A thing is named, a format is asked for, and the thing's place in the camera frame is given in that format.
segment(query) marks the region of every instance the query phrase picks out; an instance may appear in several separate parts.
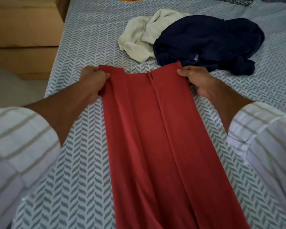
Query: hand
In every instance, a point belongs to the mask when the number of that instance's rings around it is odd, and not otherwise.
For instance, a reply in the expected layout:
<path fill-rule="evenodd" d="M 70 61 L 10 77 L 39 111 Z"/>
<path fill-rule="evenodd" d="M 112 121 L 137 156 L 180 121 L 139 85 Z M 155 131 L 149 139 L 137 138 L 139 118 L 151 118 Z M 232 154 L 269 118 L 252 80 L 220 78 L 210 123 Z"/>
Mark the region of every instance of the hand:
<path fill-rule="evenodd" d="M 178 69 L 177 73 L 188 77 L 189 81 L 196 86 L 197 94 L 202 97 L 207 97 L 208 90 L 214 83 L 220 81 L 211 76 L 208 70 L 202 66 L 185 66 L 183 69 Z"/>
<path fill-rule="evenodd" d="M 94 103 L 99 96 L 99 91 L 109 79 L 109 74 L 99 71 L 97 67 L 84 67 L 80 73 L 79 83 L 83 84 L 90 92 L 90 103 Z"/>

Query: white striped shirt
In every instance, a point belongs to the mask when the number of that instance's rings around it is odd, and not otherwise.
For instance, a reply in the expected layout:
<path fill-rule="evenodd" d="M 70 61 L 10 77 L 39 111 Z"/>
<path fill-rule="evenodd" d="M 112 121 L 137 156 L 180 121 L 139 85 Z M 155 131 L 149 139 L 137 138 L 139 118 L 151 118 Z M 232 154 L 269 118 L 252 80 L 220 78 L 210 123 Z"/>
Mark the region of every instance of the white striped shirt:
<path fill-rule="evenodd" d="M 234 116 L 228 143 L 286 212 L 286 114 L 267 104 L 248 104 Z"/>
<path fill-rule="evenodd" d="M 286 114 L 263 103 L 245 106 L 230 125 L 228 143 L 286 211 Z M 27 108 L 0 109 L 0 229 L 59 154 L 57 134 L 42 116 Z"/>
<path fill-rule="evenodd" d="M 0 109 L 0 229 L 59 154 L 57 134 L 42 116 L 27 108 Z"/>

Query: red fabric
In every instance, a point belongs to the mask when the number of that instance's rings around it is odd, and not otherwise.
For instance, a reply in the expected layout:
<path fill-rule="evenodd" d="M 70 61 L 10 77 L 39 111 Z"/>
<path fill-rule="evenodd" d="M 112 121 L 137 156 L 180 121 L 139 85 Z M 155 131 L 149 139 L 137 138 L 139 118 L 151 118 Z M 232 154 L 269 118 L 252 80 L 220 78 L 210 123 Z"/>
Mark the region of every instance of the red fabric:
<path fill-rule="evenodd" d="M 99 66 L 116 226 L 249 229 L 179 68 Z"/>

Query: bed sheet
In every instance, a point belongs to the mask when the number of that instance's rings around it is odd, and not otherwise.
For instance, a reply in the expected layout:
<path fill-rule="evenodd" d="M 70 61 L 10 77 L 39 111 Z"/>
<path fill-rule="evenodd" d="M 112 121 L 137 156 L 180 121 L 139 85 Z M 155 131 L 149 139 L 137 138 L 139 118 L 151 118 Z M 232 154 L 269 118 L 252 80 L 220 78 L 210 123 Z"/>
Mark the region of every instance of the bed sheet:
<path fill-rule="evenodd" d="M 259 24 L 266 40 L 252 57 L 255 73 L 212 75 L 242 95 L 286 112 L 286 4 L 254 0 L 243 7 L 214 0 L 71 0 L 61 44 L 46 96 L 76 82 L 87 65 L 123 67 L 126 73 L 158 68 L 138 63 L 119 50 L 127 21 L 169 8 L 222 19 L 244 17 Z M 286 215 L 256 173 L 227 145 L 217 112 L 205 98 L 194 101 L 251 228 L 286 228 Z M 23 200 L 13 228 L 115 228 L 115 212 L 102 100 L 90 105 L 74 123 L 53 170 Z"/>

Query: chevron pattern bed sheet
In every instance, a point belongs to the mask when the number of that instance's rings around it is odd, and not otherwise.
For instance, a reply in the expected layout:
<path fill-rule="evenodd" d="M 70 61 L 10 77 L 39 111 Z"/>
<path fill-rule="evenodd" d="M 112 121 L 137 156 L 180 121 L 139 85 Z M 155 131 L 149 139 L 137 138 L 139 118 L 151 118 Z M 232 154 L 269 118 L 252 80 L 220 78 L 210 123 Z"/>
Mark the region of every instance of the chevron pattern bed sheet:
<path fill-rule="evenodd" d="M 259 24 L 266 40 L 252 57 L 256 62 L 255 73 L 236 77 L 217 70 L 212 75 L 244 96 L 286 112 L 286 4 L 260 0 L 254 0 L 249 7 L 215 0 L 71 0 L 46 96 L 76 82 L 86 65 L 123 67 L 126 73 L 158 68 L 156 61 L 140 64 L 120 51 L 118 37 L 129 19 L 153 15 L 161 8 L 222 19 L 244 17 Z M 206 99 L 193 96 L 250 227 L 286 228 L 286 215 L 276 200 L 256 173 L 243 165 L 227 145 L 217 112 Z M 74 123 L 53 170 L 21 202 L 13 228 L 115 227 L 104 114 L 99 97 Z"/>

